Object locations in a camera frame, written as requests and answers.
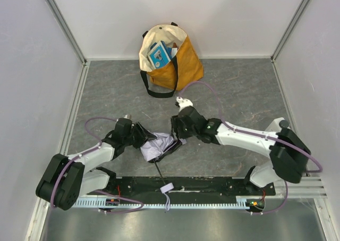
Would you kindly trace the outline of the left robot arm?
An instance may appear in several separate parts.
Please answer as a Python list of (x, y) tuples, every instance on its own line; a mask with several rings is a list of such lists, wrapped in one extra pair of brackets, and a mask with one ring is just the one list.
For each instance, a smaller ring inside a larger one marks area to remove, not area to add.
[(80, 196), (115, 184), (116, 174), (101, 165), (120, 156), (125, 148), (136, 149), (155, 140), (156, 135), (128, 117), (115, 120), (115, 127), (98, 143), (78, 154), (56, 154), (50, 160), (36, 188), (36, 196), (64, 211)]

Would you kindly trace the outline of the lavender folding umbrella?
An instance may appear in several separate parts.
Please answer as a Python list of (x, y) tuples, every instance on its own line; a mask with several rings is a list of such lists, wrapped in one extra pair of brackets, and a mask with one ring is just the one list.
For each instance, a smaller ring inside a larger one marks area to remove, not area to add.
[(174, 189), (172, 182), (167, 182), (163, 177), (158, 162), (160, 162), (166, 155), (170, 155), (175, 152), (179, 147), (186, 144), (185, 139), (176, 139), (171, 134), (154, 132), (152, 133), (154, 138), (146, 141), (141, 147), (140, 151), (145, 161), (153, 163), (160, 175), (163, 182), (163, 186), (160, 187), (160, 192), (166, 197), (165, 211), (171, 209), (171, 199), (169, 197), (169, 191)]

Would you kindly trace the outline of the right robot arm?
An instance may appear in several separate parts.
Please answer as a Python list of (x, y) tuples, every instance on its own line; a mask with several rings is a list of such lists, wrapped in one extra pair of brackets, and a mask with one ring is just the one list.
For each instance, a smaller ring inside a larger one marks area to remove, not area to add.
[(176, 138), (196, 137), (207, 144), (235, 146), (268, 157), (265, 164), (251, 167), (243, 180), (251, 193), (280, 179), (298, 184), (307, 170), (310, 150), (293, 130), (282, 124), (278, 132), (242, 129), (218, 118), (205, 119), (189, 106), (171, 117), (171, 125)]

